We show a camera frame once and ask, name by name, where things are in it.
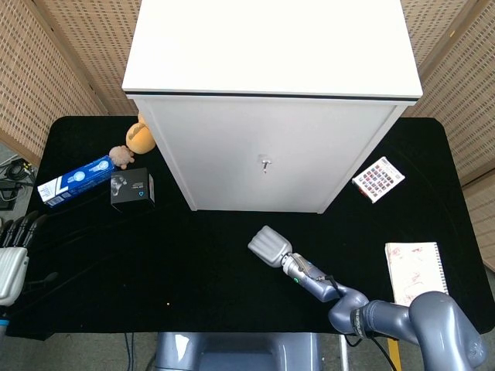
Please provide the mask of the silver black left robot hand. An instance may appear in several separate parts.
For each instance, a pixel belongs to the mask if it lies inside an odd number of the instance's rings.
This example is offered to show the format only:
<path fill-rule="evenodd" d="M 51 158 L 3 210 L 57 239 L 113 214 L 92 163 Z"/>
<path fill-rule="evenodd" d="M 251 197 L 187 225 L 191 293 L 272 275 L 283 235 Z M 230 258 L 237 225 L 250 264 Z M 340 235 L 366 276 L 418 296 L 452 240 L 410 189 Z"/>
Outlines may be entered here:
<path fill-rule="evenodd" d="M 41 280 L 25 282 L 29 267 L 29 248 L 47 221 L 46 214 L 31 212 L 17 220 L 1 220 L 1 307 L 15 303 L 22 292 L 33 291 L 57 279 L 53 271 Z"/>

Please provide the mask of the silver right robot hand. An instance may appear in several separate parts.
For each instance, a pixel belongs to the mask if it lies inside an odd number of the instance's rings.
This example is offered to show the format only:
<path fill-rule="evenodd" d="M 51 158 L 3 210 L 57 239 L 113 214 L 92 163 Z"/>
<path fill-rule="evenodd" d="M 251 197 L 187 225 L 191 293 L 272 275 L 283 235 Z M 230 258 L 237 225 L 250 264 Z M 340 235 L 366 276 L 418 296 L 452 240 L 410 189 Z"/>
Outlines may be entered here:
<path fill-rule="evenodd" d="M 281 267 L 284 257 L 292 252 L 291 243 L 269 226 L 263 226 L 251 239 L 247 248 L 274 268 Z"/>

